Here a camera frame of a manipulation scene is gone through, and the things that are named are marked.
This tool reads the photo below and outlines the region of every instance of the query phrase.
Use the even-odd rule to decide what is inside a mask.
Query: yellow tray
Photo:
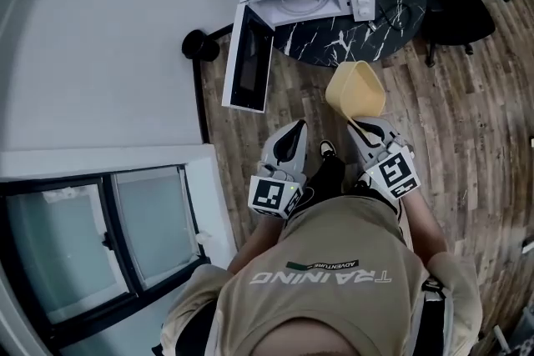
[[[337,113],[356,127],[353,118],[378,117],[385,106],[382,83],[365,61],[341,63],[326,88],[325,97]]]

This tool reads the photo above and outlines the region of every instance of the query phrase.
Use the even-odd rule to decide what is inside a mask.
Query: microwave
[[[263,113],[276,26],[342,15],[372,21],[375,0],[239,0],[222,105]]]

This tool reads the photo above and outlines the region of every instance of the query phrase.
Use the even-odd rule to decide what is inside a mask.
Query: black cylindrical object
[[[214,61],[219,56],[220,47],[202,30],[193,30],[182,42],[182,53],[187,59]]]

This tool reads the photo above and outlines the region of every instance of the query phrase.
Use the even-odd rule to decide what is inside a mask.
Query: black marble tabletop
[[[277,27],[275,48],[305,63],[331,67],[343,61],[372,62],[387,57],[415,36],[425,15],[426,0],[376,1],[374,32],[367,22],[355,23],[352,15],[321,18]],[[396,27],[405,27],[400,31],[392,28],[379,4],[389,11]]]

